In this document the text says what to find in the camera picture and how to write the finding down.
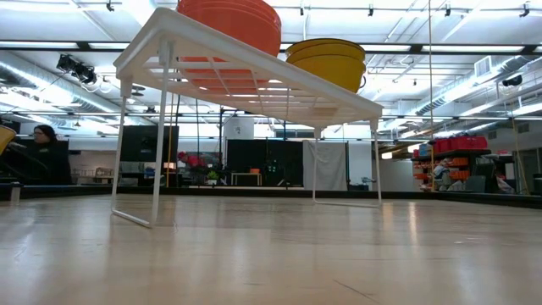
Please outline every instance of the white table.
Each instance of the white table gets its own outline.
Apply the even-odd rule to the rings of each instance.
[[[255,175],[257,177],[257,185],[262,186],[262,174],[260,173],[231,173],[231,185],[237,186],[237,178],[240,175]]]

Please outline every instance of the red box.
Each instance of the red box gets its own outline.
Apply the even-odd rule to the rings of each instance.
[[[436,140],[434,153],[446,153],[451,150],[451,139],[438,139]]]
[[[487,149],[488,141],[484,136],[458,136],[451,139],[451,150],[467,149]]]

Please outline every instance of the stacked bowl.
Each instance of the stacked bowl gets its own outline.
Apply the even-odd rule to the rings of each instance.
[[[217,31],[244,42],[269,55],[277,56],[280,50],[281,22],[275,10],[263,0],[182,0],[177,5],[177,12],[203,23]],[[207,62],[204,57],[184,57],[187,62]],[[223,62],[220,58],[214,61]],[[188,69],[186,72],[197,74],[214,73],[211,69]],[[245,69],[221,69],[222,76],[250,74]],[[194,79],[197,86],[214,86],[219,80]],[[254,86],[253,80],[227,80],[235,86]]]
[[[351,92],[357,92],[365,73],[365,51],[341,39],[311,39],[286,50],[286,62]]]

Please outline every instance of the wooden floor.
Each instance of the wooden floor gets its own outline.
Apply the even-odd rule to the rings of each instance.
[[[150,197],[121,209],[146,217]],[[453,202],[110,197],[0,208],[2,305],[542,303],[542,212]]]

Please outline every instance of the yellow bucket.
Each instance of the yellow bucket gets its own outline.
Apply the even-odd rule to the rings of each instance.
[[[351,92],[357,92],[365,73],[361,60],[344,55],[313,56],[292,64]]]
[[[287,63],[294,63],[300,59],[310,58],[319,55],[343,55],[359,61],[365,60],[365,52],[357,47],[339,43],[326,43],[312,47],[305,47],[293,54],[287,59]]]
[[[346,41],[346,40],[343,40],[343,39],[335,39],[335,38],[309,39],[309,40],[305,40],[303,42],[294,43],[293,45],[291,45],[290,47],[288,47],[286,49],[286,56],[290,56],[291,54],[296,53],[296,52],[298,52],[298,51],[300,51],[300,50],[302,50],[302,49],[304,49],[306,47],[313,47],[313,46],[317,46],[317,45],[330,44],[330,43],[332,43],[332,44],[342,44],[342,45],[355,47],[358,50],[360,50],[363,53],[363,57],[365,57],[365,51],[358,44],[356,44],[354,42],[349,42],[349,41]]]

